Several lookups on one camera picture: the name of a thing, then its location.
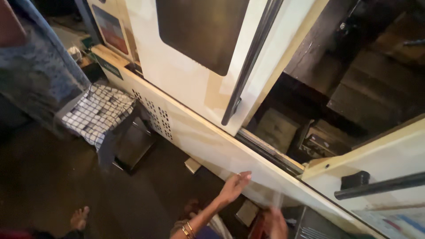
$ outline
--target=floor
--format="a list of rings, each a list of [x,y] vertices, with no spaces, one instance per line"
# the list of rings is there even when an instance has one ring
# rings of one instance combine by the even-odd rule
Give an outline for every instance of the floor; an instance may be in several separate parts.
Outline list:
[[[163,139],[129,176],[100,171],[94,148],[81,138],[57,139],[36,123],[0,145],[0,228],[37,228],[62,236],[73,211],[91,208],[86,238],[168,238],[190,198],[212,200],[224,182],[205,168],[194,176],[188,156]],[[248,229],[235,217],[240,196],[220,216],[235,238]]]

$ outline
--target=toe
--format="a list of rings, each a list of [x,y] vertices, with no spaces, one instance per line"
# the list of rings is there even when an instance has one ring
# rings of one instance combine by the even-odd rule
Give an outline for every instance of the toe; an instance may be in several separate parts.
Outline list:
[[[87,218],[88,213],[90,212],[90,208],[88,206],[85,206],[83,211],[82,211],[82,216],[84,218]]]

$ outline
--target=wooden panel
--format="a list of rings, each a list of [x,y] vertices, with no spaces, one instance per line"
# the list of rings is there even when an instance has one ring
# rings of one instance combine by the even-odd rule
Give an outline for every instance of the wooden panel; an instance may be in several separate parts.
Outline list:
[[[334,192],[340,189],[341,177],[361,170],[370,173],[370,182],[424,172],[424,142],[425,119],[422,119],[345,155],[311,162],[301,179],[352,212],[423,205],[425,186],[345,200],[337,200]]]
[[[234,136],[282,55],[291,46],[292,39],[315,0],[285,0],[283,2],[242,92],[242,102],[227,126],[223,126],[221,120],[266,0],[249,1],[229,71],[224,77],[210,71],[161,40],[155,1],[126,0],[126,2],[145,79]]]
[[[296,178],[283,172],[229,134],[125,69],[120,63],[114,62],[114,59],[110,57],[111,54],[103,54],[102,50],[96,47],[93,48],[93,52],[120,70],[124,80],[118,78],[111,80],[119,88],[131,95],[137,95],[137,98],[150,110],[152,110],[150,105],[154,105],[153,109],[161,108],[161,111],[164,110],[167,113],[172,139],[163,132],[159,132],[166,139],[222,179],[226,179],[232,173],[251,170],[252,183],[243,192],[248,198],[260,204],[269,205],[273,191],[278,191],[287,195],[286,205],[293,205],[294,201],[301,202],[346,231],[363,232],[382,238]]]

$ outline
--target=perforated panel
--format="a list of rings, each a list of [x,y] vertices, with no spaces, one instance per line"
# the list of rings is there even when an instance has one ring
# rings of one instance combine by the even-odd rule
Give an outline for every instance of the perforated panel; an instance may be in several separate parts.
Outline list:
[[[170,128],[170,120],[168,119],[168,113],[159,106],[155,106],[155,103],[150,101],[146,97],[142,97],[139,92],[132,89],[134,96],[143,104],[150,115],[151,127],[164,137],[169,140],[173,140],[173,135]]]

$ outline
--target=bracelet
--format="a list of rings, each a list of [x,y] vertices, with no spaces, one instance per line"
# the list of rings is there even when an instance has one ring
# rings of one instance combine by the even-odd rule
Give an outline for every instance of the bracelet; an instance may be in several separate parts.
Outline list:
[[[193,233],[193,229],[192,229],[192,227],[190,226],[189,222],[187,222],[187,225],[188,225],[188,227],[189,227],[189,229],[190,229],[190,232],[192,233],[192,236],[193,236],[193,237],[195,237],[195,234]]]
[[[188,239],[192,239],[192,237],[190,236],[189,232],[186,231],[186,229],[184,228],[184,225],[181,227],[181,229],[183,230],[184,234],[187,236]]]

